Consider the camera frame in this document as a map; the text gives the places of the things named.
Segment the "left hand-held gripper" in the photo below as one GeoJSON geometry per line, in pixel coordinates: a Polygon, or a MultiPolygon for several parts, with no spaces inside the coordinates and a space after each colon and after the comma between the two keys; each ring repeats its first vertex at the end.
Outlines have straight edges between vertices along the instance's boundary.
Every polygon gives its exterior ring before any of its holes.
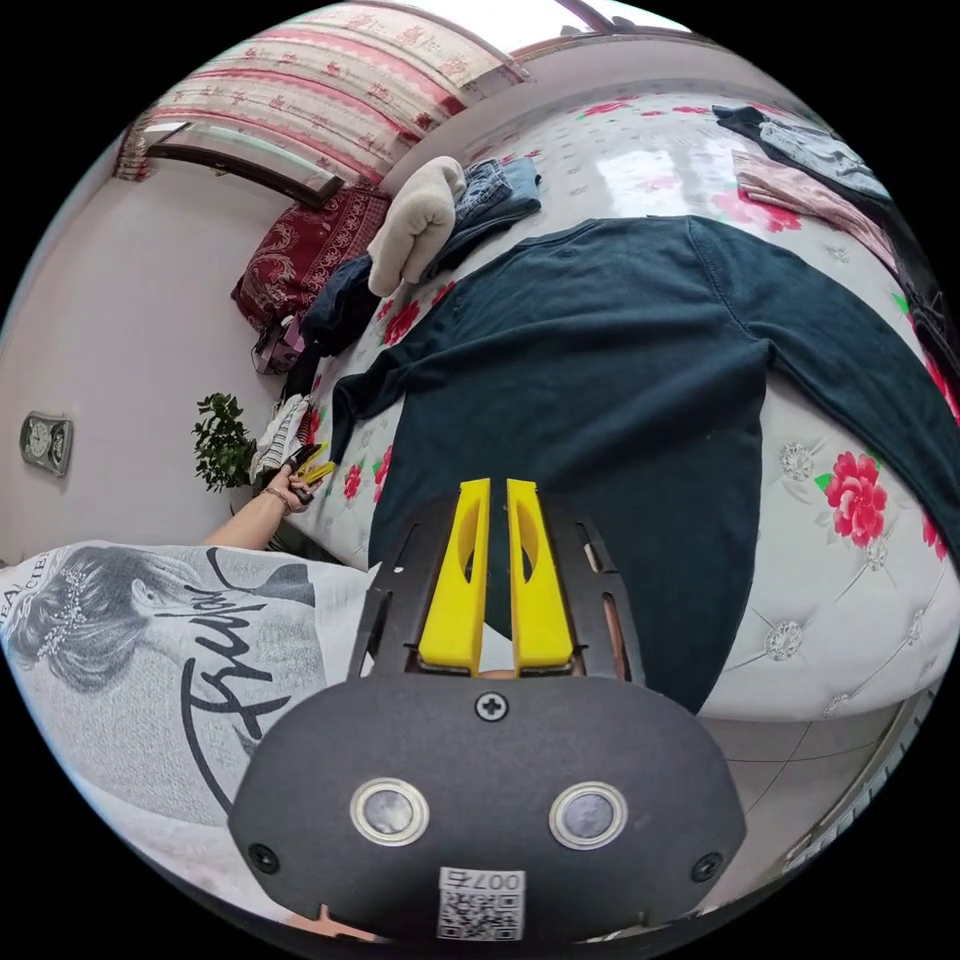
{"type": "Polygon", "coordinates": [[[315,485],[336,469],[334,462],[324,462],[328,447],[326,442],[306,444],[287,459],[291,482],[300,484],[300,487],[294,487],[294,493],[302,504],[310,502],[315,485]]]}

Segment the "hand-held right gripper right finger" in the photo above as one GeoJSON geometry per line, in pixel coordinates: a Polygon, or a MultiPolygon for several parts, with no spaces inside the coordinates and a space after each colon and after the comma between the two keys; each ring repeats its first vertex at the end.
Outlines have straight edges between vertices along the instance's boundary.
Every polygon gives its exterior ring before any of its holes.
{"type": "Polygon", "coordinates": [[[509,479],[506,494],[514,672],[567,672],[573,638],[536,484],[509,479]]]}

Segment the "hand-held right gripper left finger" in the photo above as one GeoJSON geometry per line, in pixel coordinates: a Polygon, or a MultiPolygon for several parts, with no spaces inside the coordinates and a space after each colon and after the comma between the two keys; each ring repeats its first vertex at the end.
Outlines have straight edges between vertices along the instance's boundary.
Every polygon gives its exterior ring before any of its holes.
{"type": "Polygon", "coordinates": [[[461,484],[418,645],[424,669],[476,674],[488,578],[491,481],[461,484]]]}

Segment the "person's left hand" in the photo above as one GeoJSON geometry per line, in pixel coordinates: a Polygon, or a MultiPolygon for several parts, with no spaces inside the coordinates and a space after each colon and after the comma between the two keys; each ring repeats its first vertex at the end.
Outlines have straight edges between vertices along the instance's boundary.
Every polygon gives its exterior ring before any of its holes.
{"type": "Polygon", "coordinates": [[[283,462],[267,486],[263,488],[262,493],[276,499],[282,505],[285,514],[289,515],[291,513],[303,512],[307,508],[313,501],[314,488],[310,502],[302,504],[294,493],[294,487],[300,487],[300,484],[291,482],[291,468],[287,465],[287,459],[283,462]]]}

